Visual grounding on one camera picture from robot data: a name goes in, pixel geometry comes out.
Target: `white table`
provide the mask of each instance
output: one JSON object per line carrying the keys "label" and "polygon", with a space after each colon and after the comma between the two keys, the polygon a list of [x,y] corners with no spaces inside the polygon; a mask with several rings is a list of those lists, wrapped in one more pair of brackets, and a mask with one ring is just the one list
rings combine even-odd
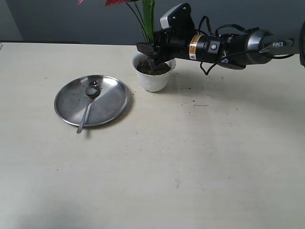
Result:
{"label": "white table", "polygon": [[[300,229],[305,69],[177,60],[144,91],[133,46],[5,43],[0,51],[0,229]],[[53,108],[69,81],[106,74],[134,93],[119,122],[84,130]]]}

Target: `soil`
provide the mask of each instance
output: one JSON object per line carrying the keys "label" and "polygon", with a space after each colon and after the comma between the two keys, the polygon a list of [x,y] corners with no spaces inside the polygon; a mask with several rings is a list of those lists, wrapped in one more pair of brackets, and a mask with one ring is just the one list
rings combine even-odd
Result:
{"label": "soil", "polygon": [[161,63],[151,70],[148,61],[143,61],[138,64],[137,70],[146,75],[162,75],[169,72],[171,68],[166,63]]}

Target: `wall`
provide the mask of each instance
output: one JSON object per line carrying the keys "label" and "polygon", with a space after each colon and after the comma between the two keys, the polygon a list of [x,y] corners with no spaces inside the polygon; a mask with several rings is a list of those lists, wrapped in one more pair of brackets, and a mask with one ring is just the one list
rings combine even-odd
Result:
{"label": "wall", "polygon": [[21,34],[5,0],[0,0],[0,41],[22,40]]}
{"label": "wall", "polygon": [[[102,0],[7,0],[25,40],[79,41],[89,44],[135,44],[141,32],[126,5],[101,6]],[[196,24],[208,15],[214,29],[237,23],[269,29],[273,33],[301,27],[305,1],[291,0],[188,0]],[[181,0],[157,0],[159,19]]]}

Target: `metal spoon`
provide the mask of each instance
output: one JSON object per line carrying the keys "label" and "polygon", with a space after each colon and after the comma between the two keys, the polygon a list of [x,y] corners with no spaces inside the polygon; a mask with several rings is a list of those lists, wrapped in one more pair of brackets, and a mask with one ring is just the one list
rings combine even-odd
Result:
{"label": "metal spoon", "polygon": [[95,97],[97,97],[101,92],[101,89],[99,87],[99,82],[98,81],[91,81],[88,85],[88,87],[86,88],[86,94],[87,96],[89,96],[89,100],[85,109],[85,113],[81,119],[81,123],[76,131],[76,133],[80,134],[82,132],[82,129],[84,127],[85,124],[85,119],[86,119],[86,114],[87,114],[87,110],[89,107],[89,104],[91,103],[91,101],[93,101],[93,99]]}

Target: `yellow label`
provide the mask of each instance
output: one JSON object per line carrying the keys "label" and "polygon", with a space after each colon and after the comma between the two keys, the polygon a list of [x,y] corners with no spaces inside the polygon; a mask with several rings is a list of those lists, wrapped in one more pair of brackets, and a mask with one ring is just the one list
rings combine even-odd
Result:
{"label": "yellow label", "polygon": [[197,60],[196,47],[197,47],[198,41],[201,37],[202,37],[202,35],[197,34],[191,40],[190,49],[189,49],[189,55],[190,55],[191,60]]}

